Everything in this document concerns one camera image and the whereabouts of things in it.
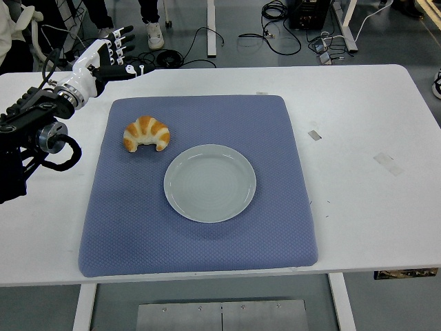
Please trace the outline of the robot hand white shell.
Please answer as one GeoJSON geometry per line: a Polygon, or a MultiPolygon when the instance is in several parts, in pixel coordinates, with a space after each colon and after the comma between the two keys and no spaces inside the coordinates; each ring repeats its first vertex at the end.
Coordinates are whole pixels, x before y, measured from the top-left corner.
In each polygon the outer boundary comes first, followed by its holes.
{"type": "Polygon", "coordinates": [[[132,26],[119,28],[97,39],[76,60],[70,76],[60,80],[54,91],[83,106],[90,98],[98,97],[110,81],[125,81],[155,70],[152,64],[129,64],[126,54],[134,49],[132,26]]]}

